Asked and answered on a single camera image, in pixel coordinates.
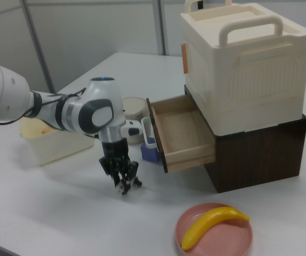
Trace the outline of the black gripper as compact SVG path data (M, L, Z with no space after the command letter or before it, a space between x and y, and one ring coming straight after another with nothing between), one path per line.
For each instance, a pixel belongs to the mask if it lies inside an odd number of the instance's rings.
M127 139L101 144L104 157L99 162L105 173L113 179L116 190L125 195L129 188L141 187L142 182L137 177L138 162L130 160Z

